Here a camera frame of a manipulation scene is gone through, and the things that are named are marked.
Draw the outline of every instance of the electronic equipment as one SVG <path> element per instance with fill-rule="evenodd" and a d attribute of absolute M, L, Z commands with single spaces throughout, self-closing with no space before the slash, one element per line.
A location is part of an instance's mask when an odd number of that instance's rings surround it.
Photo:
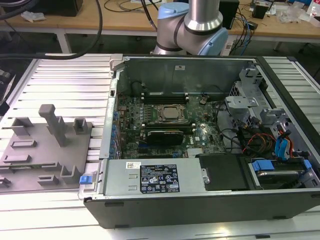
<path fill-rule="evenodd" d="M 30 12 L 44 13 L 45 15 L 58 15 L 64 17 L 75 17 L 80 11 L 83 0 L 40 0 Z M 4 7 L 6 12 L 11 12 L 18 7 Z"/>
<path fill-rule="evenodd" d="M 189 3 L 189 0 L 175 0 L 174 2 Z M 238 7 L 239 0 L 220 0 L 219 12 L 223 16 L 222 26 L 224 28 L 232 28 Z"/>
<path fill-rule="evenodd" d="M 291 96 L 293 64 L 112 55 L 84 205 L 111 229 L 287 219 L 320 205 L 320 135 L 305 115 L 317 109 Z"/>
<path fill-rule="evenodd" d="M 268 10 L 269 5 L 266 2 L 256 1 L 253 4 L 252 17 L 255 19 L 263 19 Z"/>

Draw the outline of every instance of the white label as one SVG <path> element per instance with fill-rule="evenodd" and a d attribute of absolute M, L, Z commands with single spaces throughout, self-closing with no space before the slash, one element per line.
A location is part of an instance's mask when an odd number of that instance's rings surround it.
<path fill-rule="evenodd" d="M 178 70 L 178 71 L 184 71 L 186 69 L 186 66 L 183 66 L 183 65 L 177 65 L 174 67 L 175 70 Z"/>
<path fill-rule="evenodd" d="M 140 169 L 140 161 L 127 161 L 125 164 L 126 169 Z"/>
<path fill-rule="evenodd" d="M 169 189 L 177 189 L 179 184 L 169 184 Z"/>

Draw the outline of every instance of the blue tab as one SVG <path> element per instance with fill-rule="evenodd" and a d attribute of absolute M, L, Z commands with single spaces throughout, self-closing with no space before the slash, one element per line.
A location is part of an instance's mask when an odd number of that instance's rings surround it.
<path fill-rule="evenodd" d="M 252 163 L 252 166 L 255 172 L 275 170 L 271 160 L 256 160 Z"/>
<path fill-rule="evenodd" d="M 278 158 L 281 158 L 283 161 L 286 161 L 285 152 L 288 145 L 288 140 L 282 137 L 278 137 L 275 142 L 274 153 Z"/>
<path fill-rule="evenodd" d="M 304 160 L 304 165 L 306 167 L 307 170 L 312 169 L 311 163 L 309 162 L 309 160 Z"/>
<path fill-rule="evenodd" d="M 79 183 L 81 185 L 92 184 L 92 176 L 81 176 L 80 180 L 79 180 Z"/>

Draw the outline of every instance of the black power cable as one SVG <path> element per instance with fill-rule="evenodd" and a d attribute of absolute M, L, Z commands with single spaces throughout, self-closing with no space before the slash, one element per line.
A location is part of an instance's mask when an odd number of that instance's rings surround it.
<path fill-rule="evenodd" d="M 138 9 L 142 9 L 142 8 L 143 8 L 143 6 L 140 6 L 140 7 L 136 7 L 136 8 L 128 9 L 128 10 L 114 10 L 114 9 L 111 9 L 111 8 L 108 8 L 108 7 L 107 7 L 107 4 L 108 4 L 110 1 L 111 1 L 111 0 L 107 0 L 107 1 L 104 3 L 103 7 L 104 7 L 106 10 L 108 10 L 108 11 L 110 11 L 110 12 L 114 12 L 114 13 L 129 13 L 129 12 L 134 12 L 135 10 L 138 10 Z"/>
<path fill-rule="evenodd" d="M 17 7 L 30 2 L 31 0 L 20 0 L 15 2 L 0 2 L 1 7 Z"/>
<path fill-rule="evenodd" d="M 103 16 L 102 16 L 102 10 L 100 7 L 99 0 L 95 0 L 97 9 L 98 9 L 98 15 L 99 15 L 99 30 L 92 41 L 92 43 L 83 51 L 78 52 L 76 54 L 71 55 L 46 55 L 43 53 L 36 53 L 36 54 L 19 54 L 19 53 L 8 53 L 8 54 L 0 54 L 0 60 L 1 59 L 45 59 L 45 60 L 71 60 L 79 58 L 85 54 L 87 54 L 98 42 L 102 29 L 103 29 Z"/>
<path fill-rule="evenodd" d="M 8 12 L 4 15 L 0 15 L 0 21 L 7 20 L 7 19 L 13 18 L 19 14 L 22 14 L 23 12 L 28 11 L 31 8 L 33 8 L 38 2 L 39 2 L 39 0 L 30 0 L 30 2 L 28 2 L 26 5 L 24 5 L 23 7 L 20 7 L 17 10 Z"/>
<path fill-rule="evenodd" d="M 154 8 L 157 10 L 157 11 L 159 11 L 159 8 L 157 7 L 157 5 L 154 3 L 154 1 L 153 0 L 149 0 L 150 1 L 150 3 L 154 6 Z"/>
<path fill-rule="evenodd" d="M 146 18 L 148 19 L 148 21 L 150 22 L 151 26 L 157 31 L 157 26 L 155 25 L 154 21 L 152 20 L 151 16 L 150 16 L 150 13 L 149 13 L 149 10 L 147 8 L 147 5 L 146 5 L 146 0 L 141 0 L 141 3 L 142 3 L 142 7 L 144 9 L 144 12 L 145 12 L 145 15 L 146 15 Z"/>

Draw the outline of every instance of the gray post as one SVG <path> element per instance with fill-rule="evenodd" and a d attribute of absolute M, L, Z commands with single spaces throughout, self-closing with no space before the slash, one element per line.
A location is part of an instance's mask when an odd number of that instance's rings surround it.
<path fill-rule="evenodd" d="M 42 104 L 39 109 L 39 115 L 48 123 L 50 131 L 53 133 L 60 147 L 64 147 L 66 145 L 65 131 L 57 120 L 55 110 L 56 108 L 53 104 Z"/>

